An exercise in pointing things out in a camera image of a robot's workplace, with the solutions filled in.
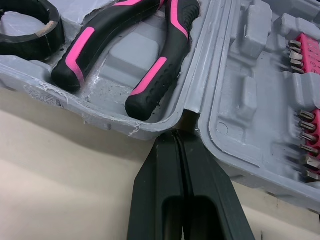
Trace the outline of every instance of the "beige surface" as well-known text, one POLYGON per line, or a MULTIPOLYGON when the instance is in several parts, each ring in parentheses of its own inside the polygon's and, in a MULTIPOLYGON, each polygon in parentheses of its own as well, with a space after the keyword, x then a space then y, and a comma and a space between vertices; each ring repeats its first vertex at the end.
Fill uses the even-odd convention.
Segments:
MULTIPOLYGON (((0 132, 0 240, 126 239, 133 182, 153 142, 5 89, 0 132)), ((256 239, 320 240, 317 214, 235 188, 256 239)))

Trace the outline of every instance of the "tool case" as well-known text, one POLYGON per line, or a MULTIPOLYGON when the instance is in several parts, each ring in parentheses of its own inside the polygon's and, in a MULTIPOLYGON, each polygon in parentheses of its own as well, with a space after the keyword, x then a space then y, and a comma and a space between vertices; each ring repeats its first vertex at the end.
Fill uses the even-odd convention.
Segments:
MULTIPOLYGON (((301 33, 320 41, 320 2, 200 0, 177 84, 148 121, 128 117, 125 101, 164 46, 164 10, 117 36, 83 89, 71 94, 51 84, 51 71, 82 25, 113 2, 50 2, 60 12, 65 45, 45 61, 0 56, 1 87, 140 140, 158 137, 189 110, 199 116, 196 133, 233 181, 320 212, 320 182, 301 177, 298 161, 305 152, 297 117, 299 110, 320 108, 320 76, 292 73, 287 49, 301 33)), ((39 21, 8 12, 0 31, 17 36, 41 28, 39 21)))

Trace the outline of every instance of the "pliers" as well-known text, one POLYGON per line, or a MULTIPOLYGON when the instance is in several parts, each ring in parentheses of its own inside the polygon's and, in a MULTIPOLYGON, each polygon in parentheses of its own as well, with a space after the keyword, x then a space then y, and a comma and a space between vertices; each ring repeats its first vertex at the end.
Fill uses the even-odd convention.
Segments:
POLYGON ((228 175, 201 140, 157 138, 134 181, 127 240, 254 240, 228 175))
POLYGON ((190 51, 190 31, 200 14, 197 0, 120 0, 91 19, 51 73, 52 81, 68 92, 79 91, 104 48, 124 29, 153 15, 166 1, 167 36, 164 48, 125 103, 127 114, 146 121, 177 80, 190 51))

